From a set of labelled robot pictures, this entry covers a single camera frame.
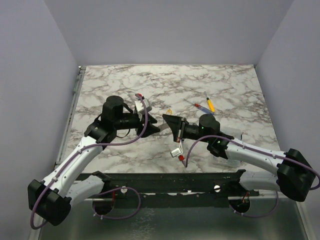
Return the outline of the yellow key tag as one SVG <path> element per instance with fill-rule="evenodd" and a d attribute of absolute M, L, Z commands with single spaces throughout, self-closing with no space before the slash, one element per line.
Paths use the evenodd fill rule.
<path fill-rule="evenodd" d="M 166 114 L 168 114 L 168 115 L 172 115 L 172 110 L 171 109 L 168 109 L 167 111 L 166 111 Z"/>

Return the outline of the large metal key ring band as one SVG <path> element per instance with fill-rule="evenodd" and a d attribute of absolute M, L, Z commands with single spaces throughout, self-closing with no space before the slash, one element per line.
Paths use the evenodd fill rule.
<path fill-rule="evenodd" d="M 167 123 L 163 123 L 159 125 L 158 128 L 159 128 L 159 132 L 163 132 L 164 130 L 169 129 L 170 127 Z"/>

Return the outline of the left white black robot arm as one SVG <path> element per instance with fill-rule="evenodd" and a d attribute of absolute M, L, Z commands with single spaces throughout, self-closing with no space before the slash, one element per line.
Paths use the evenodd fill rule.
<path fill-rule="evenodd" d="M 106 197 L 111 190 L 108 177 L 96 172 L 87 179 L 75 183 L 86 166 L 108 146 L 115 146 L 113 140 L 119 130 L 136 130 L 136 138 L 120 142 L 119 146 L 130 145 L 140 138 L 160 132 L 155 126 L 157 120 L 150 116 L 152 106 L 147 98 L 137 93 L 134 109 L 130 109 L 123 98 L 109 96 L 102 106 L 102 112 L 87 127 L 84 136 L 73 152 L 43 180 L 33 180 L 27 187 L 28 206 L 31 210 L 30 225 L 34 230 L 42 228 L 34 223 L 35 215 L 53 226 L 61 224 L 72 207 L 88 197 Z"/>

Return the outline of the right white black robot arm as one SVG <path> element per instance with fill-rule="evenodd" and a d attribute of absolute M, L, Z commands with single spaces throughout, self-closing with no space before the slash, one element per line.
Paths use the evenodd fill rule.
<path fill-rule="evenodd" d="M 207 143 L 207 150 L 215 157 L 237 160 L 263 169 L 262 172 L 245 172 L 230 182 L 229 189 L 240 196 L 247 190 L 271 190 L 283 193 L 296 202 L 304 202 L 319 174 L 311 167 L 302 153 L 296 149 L 275 151 L 247 144 L 225 134 L 212 114 L 203 114 L 198 124 L 190 124 L 185 118 L 163 114 L 171 129 L 173 140 L 193 140 Z"/>

